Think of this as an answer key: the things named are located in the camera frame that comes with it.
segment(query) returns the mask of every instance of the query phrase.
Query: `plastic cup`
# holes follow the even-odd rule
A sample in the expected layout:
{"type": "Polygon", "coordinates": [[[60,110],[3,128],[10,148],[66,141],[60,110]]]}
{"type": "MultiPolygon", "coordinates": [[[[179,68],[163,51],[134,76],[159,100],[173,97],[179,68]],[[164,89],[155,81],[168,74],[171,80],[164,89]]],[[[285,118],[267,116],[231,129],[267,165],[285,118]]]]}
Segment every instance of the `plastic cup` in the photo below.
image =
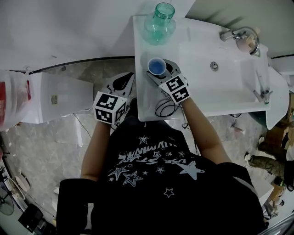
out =
{"type": "Polygon", "coordinates": [[[155,57],[149,60],[148,70],[153,75],[162,75],[166,70],[166,63],[163,59],[155,57]]]}

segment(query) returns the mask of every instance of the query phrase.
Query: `white plastic bag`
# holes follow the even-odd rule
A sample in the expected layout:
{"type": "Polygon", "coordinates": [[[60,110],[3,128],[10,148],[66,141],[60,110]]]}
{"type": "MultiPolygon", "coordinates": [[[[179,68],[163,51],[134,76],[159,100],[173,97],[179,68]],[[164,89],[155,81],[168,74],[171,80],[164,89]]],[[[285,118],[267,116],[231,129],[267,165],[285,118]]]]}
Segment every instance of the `white plastic bag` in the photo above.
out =
{"type": "Polygon", "coordinates": [[[29,75],[0,70],[0,131],[24,118],[31,98],[29,75]]]}

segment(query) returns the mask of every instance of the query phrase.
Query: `white sink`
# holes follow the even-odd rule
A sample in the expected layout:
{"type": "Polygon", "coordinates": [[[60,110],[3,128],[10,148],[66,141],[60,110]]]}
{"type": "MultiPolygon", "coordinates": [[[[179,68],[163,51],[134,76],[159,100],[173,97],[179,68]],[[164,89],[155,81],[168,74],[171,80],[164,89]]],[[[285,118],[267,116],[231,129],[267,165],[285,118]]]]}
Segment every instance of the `white sink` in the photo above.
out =
{"type": "MultiPolygon", "coordinates": [[[[176,30],[167,44],[152,46],[140,35],[144,19],[145,16],[133,17],[138,115],[141,121],[163,119],[155,115],[155,106],[165,97],[146,76],[146,65],[152,57],[178,64],[188,80],[191,97],[205,116],[270,109],[270,104],[258,102],[253,94],[253,90],[260,93],[260,82],[269,88],[267,47],[260,45],[261,57],[251,56],[241,52],[235,40],[223,42],[219,37],[223,30],[220,26],[186,18],[175,19],[176,30]],[[218,64],[216,72],[211,70],[211,62],[218,64]]],[[[182,117],[180,109],[165,119],[178,117],[182,117]]]]}

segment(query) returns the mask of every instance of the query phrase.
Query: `fan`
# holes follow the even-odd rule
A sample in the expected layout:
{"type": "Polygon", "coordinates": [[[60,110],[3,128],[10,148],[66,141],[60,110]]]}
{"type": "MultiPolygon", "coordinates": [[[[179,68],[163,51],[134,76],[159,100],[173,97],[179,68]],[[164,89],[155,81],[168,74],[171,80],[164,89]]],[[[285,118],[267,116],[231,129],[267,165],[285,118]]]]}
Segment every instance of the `fan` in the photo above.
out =
{"type": "Polygon", "coordinates": [[[14,204],[10,193],[0,187],[0,212],[5,215],[12,215],[13,211],[14,204]]]}

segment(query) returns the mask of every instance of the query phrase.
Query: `black t-shirt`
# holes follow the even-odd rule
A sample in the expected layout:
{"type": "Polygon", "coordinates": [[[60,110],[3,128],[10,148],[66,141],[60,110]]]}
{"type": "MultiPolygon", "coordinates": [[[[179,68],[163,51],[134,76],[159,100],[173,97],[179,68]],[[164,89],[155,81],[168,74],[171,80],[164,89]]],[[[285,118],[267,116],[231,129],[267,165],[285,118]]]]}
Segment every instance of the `black t-shirt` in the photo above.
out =
{"type": "Polygon", "coordinates": [[[121,128],[110,137],[97,182],[60,183],[59,234],[257,234],[263,228],[247,170],[190,153],[172,128],[121,128]]]}

